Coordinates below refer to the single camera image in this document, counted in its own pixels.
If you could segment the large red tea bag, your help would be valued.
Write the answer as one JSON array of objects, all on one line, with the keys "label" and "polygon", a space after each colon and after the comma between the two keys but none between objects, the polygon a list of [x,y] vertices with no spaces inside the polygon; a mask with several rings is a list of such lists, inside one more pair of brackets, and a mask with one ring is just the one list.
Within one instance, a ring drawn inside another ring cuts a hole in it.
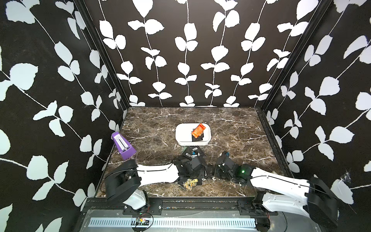
[{"label": "large red tea bag", "polygon": [[203,132],[206,130],[206,127],[200,123],[191,133],[191,135],[197,139],[198,137],[200,137],[201,135],[203,135]]}]

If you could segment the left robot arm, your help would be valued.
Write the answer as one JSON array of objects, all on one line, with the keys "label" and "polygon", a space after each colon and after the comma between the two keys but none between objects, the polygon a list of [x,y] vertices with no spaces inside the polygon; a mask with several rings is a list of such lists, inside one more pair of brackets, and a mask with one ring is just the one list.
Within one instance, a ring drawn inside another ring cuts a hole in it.
[{"label": "left robot arm", "polygon": [[203,156],[178,156],[169,164],[139,165],[130,159],[111,171],[105,178],[106,201],[110,206],[123,204],[136,212],[150,207],[148,194],[139,187],[157,183],[177,183],[188,190],[213,177],[215,167]]}]

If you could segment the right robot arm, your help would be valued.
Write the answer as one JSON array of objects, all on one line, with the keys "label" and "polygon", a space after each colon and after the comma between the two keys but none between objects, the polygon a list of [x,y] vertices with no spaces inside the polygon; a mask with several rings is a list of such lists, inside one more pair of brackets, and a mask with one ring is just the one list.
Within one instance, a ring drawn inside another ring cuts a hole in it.
[{"label": "right robot arm", "polygon": [[295,179],[264,171],[258,167],[238,165],[224,151],[212,168],[213,176],[239,185],[249,185],[260,192],[243,207],[256,214],[283,212],[310,218],[328,228],[338,227],[339,198],[320,179]]}]

